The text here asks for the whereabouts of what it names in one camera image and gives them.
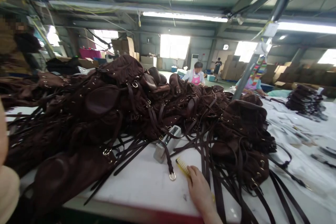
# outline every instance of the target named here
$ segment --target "white shirt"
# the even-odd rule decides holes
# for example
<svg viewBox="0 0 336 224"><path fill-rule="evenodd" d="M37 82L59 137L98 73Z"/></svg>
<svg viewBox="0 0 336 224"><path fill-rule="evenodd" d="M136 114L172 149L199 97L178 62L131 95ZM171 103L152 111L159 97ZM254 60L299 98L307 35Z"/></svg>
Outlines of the white shirt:
<svg viewBox="0 0 336 224"><path fill-rule="evenodd" d="M205 84L204 73L201 71L199 73L195 73L193 69L187 71L187 73L183 76L182 80L187 80L191 82L193 77L197 78L199 76L199 82Z"/></svg>

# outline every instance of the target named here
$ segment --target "person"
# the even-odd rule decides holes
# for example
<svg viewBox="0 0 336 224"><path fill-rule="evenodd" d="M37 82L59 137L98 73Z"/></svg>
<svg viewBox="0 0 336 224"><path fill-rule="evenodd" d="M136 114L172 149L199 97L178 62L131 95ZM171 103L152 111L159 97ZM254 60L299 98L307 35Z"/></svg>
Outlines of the person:
<svg viewBox="0 0 336 224"><path fill-rule="evenodd" d="M218 81L218 73L219 73L219 68L221 67L221 65L222 65L221 59L218 58L218 60L215 63L215 69L213 71L214 72L213 74L216 78L216 81Z"/></svg>
<svg viewBox="0 0 336 224"><path fill-rule="evenodd" d="M0 100L0 224L5 224L14 212L20 196L20 178L4 166L8 152L5 112Z"/></svg>
<svg viewBox="0 0 336 224"><path fill-rule="evenodd" d="M261 89L261 80L258 79L257 83L253 85L254 79L256 78L258 73L258 69L254 72L254 74L248 79L247 83L245 84L245 87L243 89L243 93L251 93L253 94L254 91L256 91L261 96L268 96L265 94L265 92ZM240 79L236 84L236 89L238 87L238 84L240 83Z"/></svg>
<svg viewBox="0 0 336 224"><path fill-rule="evenodd" d="M187 166L190 172L190 197L205 224L223 224L219 217L208 182L196 166Z"/></svg>
<svg viewBox="0 0 336 224"><path fill-rule="evenodd" d="M203 63L200 61L197 61L194 65L194 69L188 70L187 73L183 76L182 80L191 82L195 85L204 86L205 80L204 80L204 73L202 72L202 68L203 68Z"/></svg>

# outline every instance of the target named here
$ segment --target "window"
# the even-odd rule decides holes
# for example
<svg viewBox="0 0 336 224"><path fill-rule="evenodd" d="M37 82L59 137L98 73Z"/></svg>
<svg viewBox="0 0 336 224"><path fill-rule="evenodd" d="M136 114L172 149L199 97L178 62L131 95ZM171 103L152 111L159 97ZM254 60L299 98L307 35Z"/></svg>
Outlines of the window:
<svg viewBox="0 0 336 224"><path fill-rule="evenodd" d="M187 56L190 37L161 35L160 57L184 60Z"/></svg>
<svg viewBox="0 0 336 224"><path fill-rule="evenodd" d="M336 49L328 49L318 61L320 64L334 64L336 66Z"/></svg>
<svg viewBox="0 0 336 224"><path fill-rule="evenodd" d="M49 28L49 32L47 34L47 39L48 39L48 42L53 45L53 46L60 46L59 45L59 37L58 35L56 34L56 29L55 29L55 26L50 26Z"/></svg>
<svg viewBox="0 0 336 224"><path fill-rule="evenodd" d="M96 34L98 37L100 37L102 40L104 40L107 43L111 43L112 39L118 38L118 32L117 31L110 31L110 30L93 30L93 33ZM103 42L100 42L99 39L97 39L95 36L93 36L93 41L96 43L96 49L97 50L106 50L107 45Z"/></svg>
<svg viewBox="0 0 336 224"><path fill-rule="evenodd" d="M257 44L257 42L239 41L234 54L236 56L240 56L239 61L250 62L253 52L257 47ZM271 44L267 45L267 52L270 51L271 47Z"/></svg>

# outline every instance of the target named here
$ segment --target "yellow comb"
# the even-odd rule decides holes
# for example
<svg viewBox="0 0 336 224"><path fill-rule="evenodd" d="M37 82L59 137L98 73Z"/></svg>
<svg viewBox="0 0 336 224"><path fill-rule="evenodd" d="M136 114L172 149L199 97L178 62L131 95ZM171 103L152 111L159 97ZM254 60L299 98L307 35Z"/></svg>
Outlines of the yellow comb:
<svg viewBox="0 0 336 224"><path fill-rule="evenodd" d="M177 166L180 168L180 170L184 173L184 175L188 178L190 178L190 172L187 169L187 165L181 160L180 157L178 157L176 160Z"/></svg>

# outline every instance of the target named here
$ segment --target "fluorescent light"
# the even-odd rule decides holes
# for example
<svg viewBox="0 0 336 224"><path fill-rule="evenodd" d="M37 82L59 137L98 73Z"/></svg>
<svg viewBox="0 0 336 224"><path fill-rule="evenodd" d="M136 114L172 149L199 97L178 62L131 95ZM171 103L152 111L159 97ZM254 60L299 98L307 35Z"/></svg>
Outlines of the fluorescent light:
<svg viewBox="0 0 336 224"><path fill-rule="evenodd" d="M143 12L144 16L153 16L160 18L174 18L174 19L188 19L188 20L203 20L203 21L212 21L212 22L222 22L226 23L227 18L221 17L210 17L210 16L201 16L201 15L190 15L190 14L179 14L179 13L169 13L169 12Z"/></svg>
<svg viewBox="0 0 336 224"><path fill-rule="evenodd" d="M304 24L304 23L290 23L280 22L278 26L279 30L292 30L298 32L313 32L313 33L327 33L336 34L336 26L326 26L317 24Z"/></svg>

